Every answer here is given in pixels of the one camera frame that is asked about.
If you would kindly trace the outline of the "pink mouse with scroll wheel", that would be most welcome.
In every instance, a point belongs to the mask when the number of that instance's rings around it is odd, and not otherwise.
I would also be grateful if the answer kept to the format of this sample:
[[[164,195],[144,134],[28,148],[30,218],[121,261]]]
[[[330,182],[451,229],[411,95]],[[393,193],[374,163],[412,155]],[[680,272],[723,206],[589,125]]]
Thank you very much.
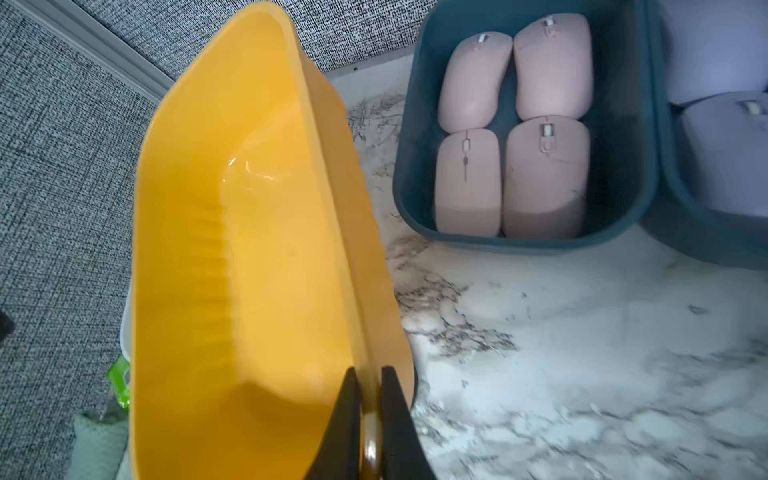
[[[516,111],[521,120],[585,116],[592,105],[594,73],[590,27],[584,15],[542,17],[515,35],[513,50]]]

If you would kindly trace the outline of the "purple mouse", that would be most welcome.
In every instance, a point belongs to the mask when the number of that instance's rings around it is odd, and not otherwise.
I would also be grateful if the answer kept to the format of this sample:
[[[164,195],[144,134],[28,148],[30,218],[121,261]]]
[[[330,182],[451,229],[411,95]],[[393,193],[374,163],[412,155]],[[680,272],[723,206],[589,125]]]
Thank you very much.
[[[668,100],[767,88],[765,1],[658,3]]]
[[[734,92],[688,106],[680,126],[691,154],[691,185],[707,208],[767,216],[767,94]]]

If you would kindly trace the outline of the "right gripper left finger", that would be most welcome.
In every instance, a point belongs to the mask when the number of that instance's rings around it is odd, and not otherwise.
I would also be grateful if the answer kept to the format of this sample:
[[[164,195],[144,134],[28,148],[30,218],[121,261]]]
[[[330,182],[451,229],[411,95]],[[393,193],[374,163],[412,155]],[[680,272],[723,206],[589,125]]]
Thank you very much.
[[[361,399],[355,369],[350,367],[305,480],[359,479]]]

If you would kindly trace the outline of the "yellow storage box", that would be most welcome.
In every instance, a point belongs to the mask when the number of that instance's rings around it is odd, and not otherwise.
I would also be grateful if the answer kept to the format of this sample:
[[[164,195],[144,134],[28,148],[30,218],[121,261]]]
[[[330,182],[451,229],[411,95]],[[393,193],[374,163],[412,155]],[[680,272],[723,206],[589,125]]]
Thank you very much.
[[[383,475],[381,370],[414,365],[343,102],[270,2],[157,108],[137,168],[130,450],[138,479],[301,479],[348,372]]]

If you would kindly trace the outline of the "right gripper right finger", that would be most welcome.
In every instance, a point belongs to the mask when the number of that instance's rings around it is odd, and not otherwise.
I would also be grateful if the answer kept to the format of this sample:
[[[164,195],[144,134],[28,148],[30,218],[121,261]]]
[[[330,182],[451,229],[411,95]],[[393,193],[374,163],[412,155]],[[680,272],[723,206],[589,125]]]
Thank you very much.
[[[396,370],[381,372],[382,475],[385,480],[436,480],[413,424]]]

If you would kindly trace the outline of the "teal storage box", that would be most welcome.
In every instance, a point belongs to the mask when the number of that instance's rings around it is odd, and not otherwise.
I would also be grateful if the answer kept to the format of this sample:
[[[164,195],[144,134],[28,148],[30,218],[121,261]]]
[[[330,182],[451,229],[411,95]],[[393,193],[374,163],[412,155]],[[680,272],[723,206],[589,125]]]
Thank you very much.
[[[645,3],[645,20],[641,31],[647,36],[659,186],[642,225],[656,240],[694,259],[723,267],[766,270],[767,247],[708,211],[683,179],[675,110],[664,86],[662,21],[656,1]]]
[[[510,36],[547,14],[586,17],[593,45],[595,90],[583,118],[591,139],[586,218],[565,240],[468,237],[437,231],[434,180],[445,132],[438,100],[449,58],[472,34]],[[393,173],[403,221],[422,237],[456,247],[512,255],[562,255],[612,240],[648,210],[659,183],[653,75],[645,1],[439,1],[415,46]]]

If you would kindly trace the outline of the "purple mouse front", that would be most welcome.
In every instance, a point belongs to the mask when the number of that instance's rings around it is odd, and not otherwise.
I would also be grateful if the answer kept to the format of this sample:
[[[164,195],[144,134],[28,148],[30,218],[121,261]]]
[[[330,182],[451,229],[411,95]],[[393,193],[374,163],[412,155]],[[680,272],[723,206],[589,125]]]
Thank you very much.
[[[658,3],[668,100],[767,88],[765,1]]]

